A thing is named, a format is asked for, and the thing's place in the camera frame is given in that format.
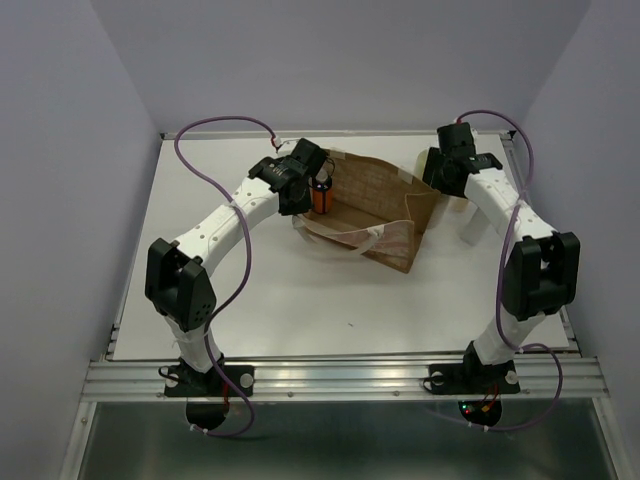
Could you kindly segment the amber liquid clear bottle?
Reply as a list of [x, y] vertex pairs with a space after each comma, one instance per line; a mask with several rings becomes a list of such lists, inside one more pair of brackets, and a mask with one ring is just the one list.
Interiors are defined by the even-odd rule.
[[450, 209], [455, 213], [464, 213], [469, 205], [466, 198], [455, 198], [451, 200]]

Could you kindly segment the white bottle black cap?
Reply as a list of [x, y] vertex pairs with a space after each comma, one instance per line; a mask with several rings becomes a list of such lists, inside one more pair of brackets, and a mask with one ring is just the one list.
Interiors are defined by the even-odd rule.
[[468, 223], [460, 230], [460, 238], [468, 245], [476, 245], [489, 226], [486, 215], [477, 208]]

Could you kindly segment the brown burlap canvas bag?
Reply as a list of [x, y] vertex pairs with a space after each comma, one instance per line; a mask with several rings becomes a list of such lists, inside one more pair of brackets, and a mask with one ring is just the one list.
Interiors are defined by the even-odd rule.
[[409, 272], [440, 192], [382, 159], [336, 149], [327, 153], [329, 208], [294, 216], [294, 229], [334, 257], [364, 256]]

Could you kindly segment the green pump bottle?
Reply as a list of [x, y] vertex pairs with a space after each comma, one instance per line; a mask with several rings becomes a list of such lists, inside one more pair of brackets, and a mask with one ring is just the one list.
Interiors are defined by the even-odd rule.
[[422, 150], [417, 156], [415, 167], [414, 167], [414, 175], [417, 178], [422, 178], [424, 175], [429, 151], [430, 151], [429, 148]]

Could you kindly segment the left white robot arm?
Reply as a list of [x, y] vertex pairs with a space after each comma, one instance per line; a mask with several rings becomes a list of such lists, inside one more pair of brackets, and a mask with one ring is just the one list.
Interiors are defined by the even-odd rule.
[[222, 353], [209, 334], [216, 311], [210, 277], [237, 243], [251, 244], [246, 234], [256, 225], [275, 214], [311, 209], [309, 183], [327, 159], [327, 151], [301, 139], [289, 154], [260, 160], [227, 202], [191, 230], [149, 247], [145, 296], [165, 317], [190, 367], [188, 382], [199, 393], [213, 393], [222, 384], [223, 371], [215, 364]]

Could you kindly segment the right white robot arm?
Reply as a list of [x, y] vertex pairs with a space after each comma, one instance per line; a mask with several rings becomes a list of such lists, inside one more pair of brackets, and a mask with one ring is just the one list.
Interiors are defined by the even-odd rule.
[[491, 226], [502, 238], [494, 317], [471, 343], [460, 366], [463, 384], [482, 390], [496, 378], [494, 365], [511, 361], [531, 331], [576, 296], [580, 241], [544, 221], [522, 198], [501, 162], [476, 150], [472, 129], [458, 122], [437, 129], [423, 181], [476, 206], [468, 228]]

